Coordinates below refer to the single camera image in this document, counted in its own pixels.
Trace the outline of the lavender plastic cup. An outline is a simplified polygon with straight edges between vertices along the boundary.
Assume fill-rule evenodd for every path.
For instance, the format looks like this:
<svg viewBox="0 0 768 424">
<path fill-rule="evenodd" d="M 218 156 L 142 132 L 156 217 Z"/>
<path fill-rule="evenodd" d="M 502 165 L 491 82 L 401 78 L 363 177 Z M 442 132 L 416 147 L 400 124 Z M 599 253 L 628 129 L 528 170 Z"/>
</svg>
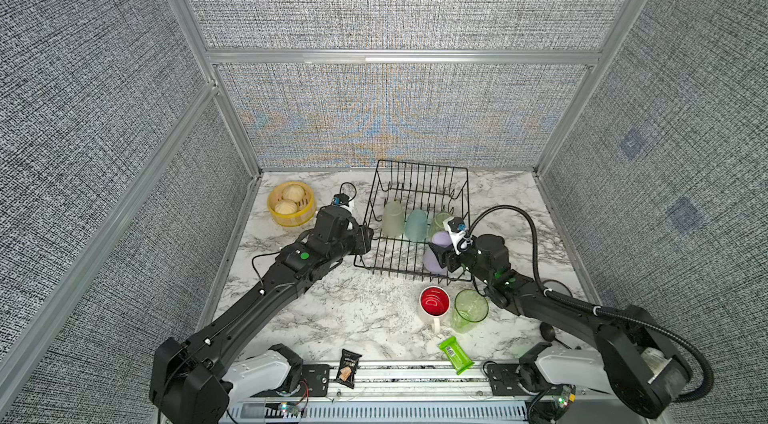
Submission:
<svg viewBox="0 0 768 424">
<path fill-rule="evenodd" d="M 437 232 L 425 247 L 423 256 L 424 268 L 434 275 L 447 275 L 449 269 L 440 264 L 440 259 L 452 251 L 453 243 L 449 233 L 447 231 Z"/>
</svg>

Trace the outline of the light green faceted glass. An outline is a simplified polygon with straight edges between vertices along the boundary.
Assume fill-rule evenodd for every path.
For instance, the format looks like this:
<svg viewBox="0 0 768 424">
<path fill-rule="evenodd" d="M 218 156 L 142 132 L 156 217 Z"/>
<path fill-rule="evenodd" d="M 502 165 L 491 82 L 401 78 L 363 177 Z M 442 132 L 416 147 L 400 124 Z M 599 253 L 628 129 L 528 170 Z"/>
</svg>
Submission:
<svg viewBox="0 0 768 424">
<path fill-rule="evenodd" d="M 442 211 L 438 212 L 436 216 L 432 219 L 432 222 L 430 223 L 429 229 L 428 229 L 428 238 L 432 239 L 432 237 L 435 234 L 438 234 L 438 232 L 442 232 L 445 230 L 445 222 L 446 220 L 450 220 L 453 218 L 453 215 L 450 212 Z"/>
</svg>

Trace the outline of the pale yellow-green frosted cup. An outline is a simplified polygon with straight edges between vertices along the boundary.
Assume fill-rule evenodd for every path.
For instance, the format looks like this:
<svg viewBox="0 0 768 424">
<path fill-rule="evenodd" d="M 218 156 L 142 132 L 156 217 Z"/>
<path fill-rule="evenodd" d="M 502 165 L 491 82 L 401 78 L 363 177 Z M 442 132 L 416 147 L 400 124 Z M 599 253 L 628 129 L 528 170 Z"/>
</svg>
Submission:
<svg viewBox="0 0 768 424">
<path fill-rule="evenodd" d="M 386 238 L 398 238 L 404 234 L 405 209 L 397 200 L 387 202 L 383 210 L 382 235 Z"/>
</svg>

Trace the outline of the teal translucent cup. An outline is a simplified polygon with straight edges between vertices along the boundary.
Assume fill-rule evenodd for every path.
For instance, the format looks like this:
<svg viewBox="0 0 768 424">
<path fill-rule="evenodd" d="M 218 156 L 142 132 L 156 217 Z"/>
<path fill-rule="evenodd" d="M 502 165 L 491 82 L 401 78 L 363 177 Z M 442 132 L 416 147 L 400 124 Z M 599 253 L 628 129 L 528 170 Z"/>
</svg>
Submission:
<svg viewBox="0 0 768 424">
<path fill-rule="evenodd" d="M 414 209 L 406 219 L 404 235 L 408 241 L 424 242 L 428 232 L 428 216 L 422 209 Z"/>
</svg>

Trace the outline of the white mug red inside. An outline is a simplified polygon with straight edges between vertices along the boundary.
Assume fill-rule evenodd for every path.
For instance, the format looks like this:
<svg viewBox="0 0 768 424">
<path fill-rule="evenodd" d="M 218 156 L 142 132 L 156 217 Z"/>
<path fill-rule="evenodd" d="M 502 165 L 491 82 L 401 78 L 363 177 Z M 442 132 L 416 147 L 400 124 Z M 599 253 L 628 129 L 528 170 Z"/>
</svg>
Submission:
<svg viewBox="0 0 768 424">
<path fill-rule="evenodd" d="M 451 299 L 447 291 L 439 286 L 424 288 L 418 299 L 418 312 L 421 320 L 434 333 L 439 333 L 442 319 L 451 309 Z"/>
</svg>

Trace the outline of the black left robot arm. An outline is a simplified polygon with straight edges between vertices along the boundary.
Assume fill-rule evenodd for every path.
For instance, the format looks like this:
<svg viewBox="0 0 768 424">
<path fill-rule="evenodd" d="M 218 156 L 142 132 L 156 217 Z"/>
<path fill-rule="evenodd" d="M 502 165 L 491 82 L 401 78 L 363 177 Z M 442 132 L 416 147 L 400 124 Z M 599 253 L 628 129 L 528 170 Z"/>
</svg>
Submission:
<svg viewBox="0 0 768 424">
<path fill-rule="evenodd" d="M 245 346 L 284 307 L 348 255 L 370 251 L 373 230 L 347 208 L 323 206 L 314 228 L 275 257 L 258 284 L 184 341 L 165 340 L 153 358 L 149 399 L 173 423 L 216 423 L 235 392 L 226 376 Z"/>
</svg>

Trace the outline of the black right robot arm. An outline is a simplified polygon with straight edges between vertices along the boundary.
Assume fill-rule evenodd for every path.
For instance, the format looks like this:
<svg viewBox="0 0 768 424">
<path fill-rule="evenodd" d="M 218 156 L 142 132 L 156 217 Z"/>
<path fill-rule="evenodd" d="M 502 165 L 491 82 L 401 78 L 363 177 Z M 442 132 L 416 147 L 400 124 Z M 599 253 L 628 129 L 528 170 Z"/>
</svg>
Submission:
<svg viewBox="0 0 768 424">
<path fill-rule="evenodd" d="M 441 267 L 466 270 L 481 280 L 486 299 L 497 307 L 549 324 L 595 350 L 593 357 L 559 357 L 548 344 L 535 346 L 519 360 L 530 392 L 586 387 L 610 393 L 632 412 L 654 419 L 670 404 L 697 401 L 714 387 L 714 370 L 703 353 L 645 309 L 602 307 L 546 286 L 538 274 L 517 272 L 500 236 L 483 234 L 459 246 L 430 249 Z"/>
</svg>

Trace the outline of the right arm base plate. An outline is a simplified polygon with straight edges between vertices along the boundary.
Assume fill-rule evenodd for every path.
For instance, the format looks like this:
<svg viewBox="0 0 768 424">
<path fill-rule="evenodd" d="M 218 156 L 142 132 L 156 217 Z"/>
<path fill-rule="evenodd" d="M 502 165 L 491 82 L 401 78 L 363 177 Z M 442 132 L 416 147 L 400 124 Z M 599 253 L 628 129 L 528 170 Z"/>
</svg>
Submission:
<svg viewBox="0 0 768 424">
<path fill-rule="evenodd" d="M 517 363 L 497 363 L 486 361 L 482 372 L 488 379 L 491 393 L 495 397 L 527 396 L 518 374 Z"/>
</svg>

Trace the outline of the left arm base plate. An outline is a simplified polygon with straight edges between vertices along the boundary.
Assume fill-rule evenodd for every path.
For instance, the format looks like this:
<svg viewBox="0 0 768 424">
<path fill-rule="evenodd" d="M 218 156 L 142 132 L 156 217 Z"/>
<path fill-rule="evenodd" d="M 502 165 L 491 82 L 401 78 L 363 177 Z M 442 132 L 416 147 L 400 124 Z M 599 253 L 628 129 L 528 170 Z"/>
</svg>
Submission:
<svg viewBox="0 0 768 424">
<path fill-rule="evenodd" d="M 332 367 L 328 364 L 304 364 L 296 386 L 291 391 L 266 390 L 253 394 L 252 397 L 285 397 L 296 400 L 305 395 L 309 397 L 326 397 L 328 395 L 331 370 Z"/>
</svg>

